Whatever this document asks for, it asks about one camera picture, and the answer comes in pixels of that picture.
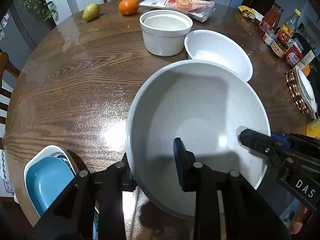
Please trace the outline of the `grey refrigerator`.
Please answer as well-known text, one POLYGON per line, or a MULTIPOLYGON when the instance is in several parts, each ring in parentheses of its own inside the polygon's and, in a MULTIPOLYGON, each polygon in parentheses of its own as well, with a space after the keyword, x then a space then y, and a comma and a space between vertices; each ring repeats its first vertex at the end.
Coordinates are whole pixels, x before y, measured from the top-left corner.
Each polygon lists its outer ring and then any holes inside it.
POLYGON ((1 51, 8 53, 10 62, 22 70, 32 52, 55 27, 54 20, 43 20, 28 10, 22 0, 14 0, 1 20, 1 51))

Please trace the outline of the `medium white bowl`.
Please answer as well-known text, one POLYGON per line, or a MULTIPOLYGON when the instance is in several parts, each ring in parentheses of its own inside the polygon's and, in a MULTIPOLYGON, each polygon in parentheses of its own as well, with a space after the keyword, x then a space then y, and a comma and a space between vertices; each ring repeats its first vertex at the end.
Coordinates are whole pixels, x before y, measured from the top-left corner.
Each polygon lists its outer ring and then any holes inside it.
POLYGON ((189 59, 211 61, 227 67, 248 82, 253 66, 247 53, 232 39, 211 30, 195 30, 184 39, 189 59))

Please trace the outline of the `large white speckled bowl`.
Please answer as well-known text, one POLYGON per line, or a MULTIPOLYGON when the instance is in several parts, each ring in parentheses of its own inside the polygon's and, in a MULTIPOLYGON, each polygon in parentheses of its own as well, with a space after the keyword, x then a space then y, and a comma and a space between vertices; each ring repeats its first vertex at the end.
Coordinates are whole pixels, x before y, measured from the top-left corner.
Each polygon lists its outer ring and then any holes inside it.
POLYGON ((238 170, 258 188, 267 160, 240 143, 247 128, 271 133, 264 106, 246 81, 220 64, 178 61, 155 72, 136 94, 126 124, 126 155, 149 200, 173 216, 193 219, 195 194, 179 185, 174 139, 211 169, 238 170))

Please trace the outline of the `hanging green vine plant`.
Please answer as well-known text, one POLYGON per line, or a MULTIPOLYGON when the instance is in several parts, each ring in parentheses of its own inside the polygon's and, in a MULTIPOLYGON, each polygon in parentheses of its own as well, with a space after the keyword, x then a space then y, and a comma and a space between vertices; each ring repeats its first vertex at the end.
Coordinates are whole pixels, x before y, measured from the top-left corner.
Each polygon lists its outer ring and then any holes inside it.
POLYGON ((59 18, 54 2, 46 0, 22 0, 23 6, 43 21, 57 20, 59 18))

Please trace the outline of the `white dish on trivet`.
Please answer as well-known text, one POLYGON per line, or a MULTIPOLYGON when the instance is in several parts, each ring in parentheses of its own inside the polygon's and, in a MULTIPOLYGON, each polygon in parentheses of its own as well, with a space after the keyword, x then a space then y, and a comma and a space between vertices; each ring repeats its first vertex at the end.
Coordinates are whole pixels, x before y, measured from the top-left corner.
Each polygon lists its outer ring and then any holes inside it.
POLYGON ((299 67, 295 66, 293 70, 295 73, 297 87, 300 92, 300 96, 304 100, 310 112, 317 113, 317 103, 310 82, 308 81, 307 77, 299 67))

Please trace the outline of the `green pear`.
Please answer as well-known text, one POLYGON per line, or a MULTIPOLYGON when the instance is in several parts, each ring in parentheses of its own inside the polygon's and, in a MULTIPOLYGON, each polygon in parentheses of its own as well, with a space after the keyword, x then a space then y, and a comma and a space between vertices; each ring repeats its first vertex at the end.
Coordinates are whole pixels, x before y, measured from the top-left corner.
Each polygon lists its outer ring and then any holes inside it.
POLYGON ((89 22, 100 15, 100 5, 97 3, 89 4, 83 11, 81 24, 89 22))

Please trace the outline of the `orange tangerine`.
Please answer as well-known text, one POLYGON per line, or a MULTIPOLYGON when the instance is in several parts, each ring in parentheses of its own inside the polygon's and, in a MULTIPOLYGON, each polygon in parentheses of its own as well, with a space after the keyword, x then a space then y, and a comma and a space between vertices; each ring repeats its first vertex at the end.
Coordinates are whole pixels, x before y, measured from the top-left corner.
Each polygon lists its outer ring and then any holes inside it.
POLYGON ((137 13, 138 9, 139 9, 138 0, 122 0, 118 4, 118 10, 124 16, 134 15, 137 13))

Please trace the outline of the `blue rectangular dish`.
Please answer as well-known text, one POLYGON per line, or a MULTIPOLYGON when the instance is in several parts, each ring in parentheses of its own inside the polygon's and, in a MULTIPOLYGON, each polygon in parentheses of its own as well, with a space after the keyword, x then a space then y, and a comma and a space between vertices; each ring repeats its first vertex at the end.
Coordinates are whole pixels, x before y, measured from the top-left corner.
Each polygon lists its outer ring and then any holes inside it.
POLYGON ((26 173, 26 189, 37 214, 42 216, 74 178, 67 159, 48 156, 31 165, 26 173))

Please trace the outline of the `red chili jar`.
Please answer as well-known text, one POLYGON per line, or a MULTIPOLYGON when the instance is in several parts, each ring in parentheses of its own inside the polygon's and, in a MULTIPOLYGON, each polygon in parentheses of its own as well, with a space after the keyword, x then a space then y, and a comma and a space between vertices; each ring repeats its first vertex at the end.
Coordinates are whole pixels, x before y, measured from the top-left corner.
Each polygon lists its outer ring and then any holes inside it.
POLYGON ((284 59, 290 68, 293 68, 302 58, 303 54, 295 44, 284 55, 284 59))

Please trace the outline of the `large square patterned plate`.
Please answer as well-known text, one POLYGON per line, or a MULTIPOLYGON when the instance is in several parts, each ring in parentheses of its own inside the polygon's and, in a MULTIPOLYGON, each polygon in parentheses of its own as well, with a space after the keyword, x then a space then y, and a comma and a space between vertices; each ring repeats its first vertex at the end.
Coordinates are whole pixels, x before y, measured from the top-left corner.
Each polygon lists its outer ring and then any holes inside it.
POLYGON ((76 169, 76 174, 79 173, 79 168, 76 164, 76 162, 74 161, 74 159, 71 157, 71 155, 64 150, 63 148, 60 148, 59 146, 55 146, 55 145, 49 145, 46 146, 45 148, 43 148, 38 154, 35 155, 35 157, 33 157, 25 166, 24 168, 24 184, 25 184, 25 188, 26 188, 26 182, 25 182, 25 178, 26 178, 26 173, 28 171, 28 169, 31 167, 31 165, 37 163, 38 161, 40 161, 41 159, 48 157, 48 156, 52 156, 54 153, 62 153, 65 154, 72 162, 74 168, 76 169))

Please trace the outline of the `small white label jar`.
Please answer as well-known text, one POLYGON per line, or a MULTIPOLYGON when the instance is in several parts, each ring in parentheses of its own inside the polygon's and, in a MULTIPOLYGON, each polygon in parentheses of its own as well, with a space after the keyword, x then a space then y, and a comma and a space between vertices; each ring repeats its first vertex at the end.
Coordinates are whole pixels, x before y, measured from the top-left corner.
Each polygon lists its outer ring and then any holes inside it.
POLYGON ((271 44, 274 42, 274 40, 276 40, 277 39, 277 36, 276 36, 276 34, 272 31, 272 30, 270 30, 270 29, 267 29, 267 31, 264 33, 264 35, 263 35, 263 41, 267 44, 267 45, 269 45, 269 46, 271 46, 271 44))

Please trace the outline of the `small patterned rectangular plate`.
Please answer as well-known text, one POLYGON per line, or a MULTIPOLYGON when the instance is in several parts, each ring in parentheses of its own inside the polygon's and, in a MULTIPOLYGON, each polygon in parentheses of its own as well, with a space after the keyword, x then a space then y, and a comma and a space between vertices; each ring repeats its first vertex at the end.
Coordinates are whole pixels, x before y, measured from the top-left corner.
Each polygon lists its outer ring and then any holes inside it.
POLYGON ((69 167, 69 169, 72 171, 72 173, 74 175, 76 175, 76 169, 74 168, 71 160, 65 154, 54 153, 52 156, 60 159, 61 161, 63 161, 69 167))

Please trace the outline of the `yellow snack packet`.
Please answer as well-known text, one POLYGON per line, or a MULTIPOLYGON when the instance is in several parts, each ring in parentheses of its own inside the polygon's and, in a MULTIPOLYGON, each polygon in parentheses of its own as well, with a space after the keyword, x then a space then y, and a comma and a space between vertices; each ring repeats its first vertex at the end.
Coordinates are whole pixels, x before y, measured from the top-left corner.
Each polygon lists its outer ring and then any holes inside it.
POLYGON ((251 9, 245 5, 238 6, 238 9, 240 10, 242 16, 251 22, 255 23, 256 25, 259 25, 260 22, 263 19, 263 15, 257 12, 254 9, 251 9))

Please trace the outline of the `white ceramic ramekin pot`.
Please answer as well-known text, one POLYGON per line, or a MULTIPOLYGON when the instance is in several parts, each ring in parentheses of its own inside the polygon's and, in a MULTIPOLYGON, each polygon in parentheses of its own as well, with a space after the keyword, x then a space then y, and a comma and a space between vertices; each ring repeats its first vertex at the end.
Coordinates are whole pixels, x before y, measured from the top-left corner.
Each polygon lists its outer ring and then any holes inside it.
POLYGON ((145 48, 153 55, 170 57, 184 48, 193 20, 173 10, 152 10, 139 18, 145 48))

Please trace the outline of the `beaded wooden trivet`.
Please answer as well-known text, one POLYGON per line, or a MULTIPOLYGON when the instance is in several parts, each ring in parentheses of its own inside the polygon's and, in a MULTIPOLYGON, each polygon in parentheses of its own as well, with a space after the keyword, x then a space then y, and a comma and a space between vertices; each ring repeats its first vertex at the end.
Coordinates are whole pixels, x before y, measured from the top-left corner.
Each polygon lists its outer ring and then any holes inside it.
POLYGON ((298 90, 297 80, 292 69, 285 72, 285 81, 292 100, 300 113, 304 115, 310 114, 311 111, 306 105, 305 101, 302 99, 301 94, 298 90))

